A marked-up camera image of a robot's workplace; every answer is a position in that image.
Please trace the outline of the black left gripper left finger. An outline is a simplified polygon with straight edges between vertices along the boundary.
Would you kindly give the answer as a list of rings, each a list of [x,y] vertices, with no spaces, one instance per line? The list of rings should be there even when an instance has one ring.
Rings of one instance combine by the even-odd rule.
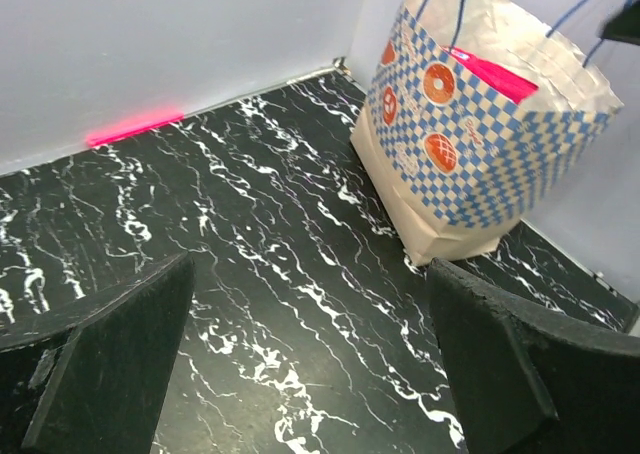
[[[194,286],[177,254],[2,326],[2,452],[149,452]]]

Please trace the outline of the pink popcorn snack bag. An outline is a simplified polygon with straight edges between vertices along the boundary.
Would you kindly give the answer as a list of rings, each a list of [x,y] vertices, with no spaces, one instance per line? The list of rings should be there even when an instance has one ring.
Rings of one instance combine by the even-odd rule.
[[[516,104],[538,91],[536,84],[496,63],[457,47],[447,46],[446,50],[475,76]]]

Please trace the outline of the checkered paper bag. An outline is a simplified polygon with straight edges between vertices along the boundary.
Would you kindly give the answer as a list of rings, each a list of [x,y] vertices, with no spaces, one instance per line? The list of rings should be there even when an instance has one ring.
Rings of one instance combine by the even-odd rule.
[[[457,47],[533,82],[519,104]],[[351,135],[411,261],[491,252],[621,100],[590,58],[509,0],[403,0]]]

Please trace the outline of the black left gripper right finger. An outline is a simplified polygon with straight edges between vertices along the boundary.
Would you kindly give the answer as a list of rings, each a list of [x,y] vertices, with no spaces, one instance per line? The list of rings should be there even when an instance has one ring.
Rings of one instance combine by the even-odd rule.
[[[442,259],[427,300],[471,453],[636,453],[639,340]]]

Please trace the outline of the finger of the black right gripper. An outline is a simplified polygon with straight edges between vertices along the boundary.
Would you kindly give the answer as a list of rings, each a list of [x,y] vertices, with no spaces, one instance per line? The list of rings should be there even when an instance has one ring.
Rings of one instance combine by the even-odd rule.
[[[628,7],[623,7],[609,18],[602,26],[599,38],[607,41],[639,45],[640,1],[634,1]]]

